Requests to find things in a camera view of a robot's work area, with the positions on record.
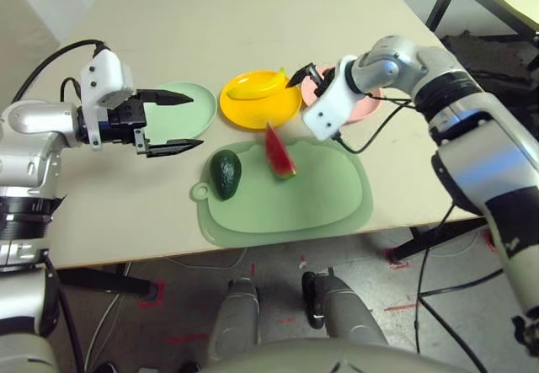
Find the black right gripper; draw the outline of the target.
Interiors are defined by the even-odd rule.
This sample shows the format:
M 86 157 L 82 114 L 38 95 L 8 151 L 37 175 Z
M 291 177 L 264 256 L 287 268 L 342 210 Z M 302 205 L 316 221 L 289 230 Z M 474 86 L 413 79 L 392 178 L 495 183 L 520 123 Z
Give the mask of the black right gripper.
M 295 87 L 298 84 L 301 84 L 304 78 L 310 78 L 311 80 L 315 80 L 315 65 L 311 62 L 305 65 L 304 67 L 301 67 L 299 70 L 297 70 L 292 77 L 290 78 L 289 82 L 286 84 L 287 88 Z M 335 68 L 334 67 L 328 67 L 322 72 L 322 81 L 318 84 L 317 88 L 314 90 L 315 95 L 323 95 L 325 91 L 328 89 L 331 82 L 334 80 L 335 77 Z

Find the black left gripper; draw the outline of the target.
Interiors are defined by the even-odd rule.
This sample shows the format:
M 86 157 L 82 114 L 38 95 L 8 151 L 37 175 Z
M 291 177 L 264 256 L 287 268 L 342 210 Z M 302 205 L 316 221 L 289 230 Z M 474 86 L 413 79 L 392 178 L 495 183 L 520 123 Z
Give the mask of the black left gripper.
M 136 96 L 127 99 L 115 109 L 107 110 L 107 120 L 99 122 L 103 143 L 132 145 L 137 154 L 146 157 L 167 157 L 194 149 L 204 142 L 198 139 L 169 140 L 163 144 L 146 144 L 143 129 L 147 126 L 144 103 L 162 106 L 188 104 L 193 98 L 163 89 L 138 89 Z

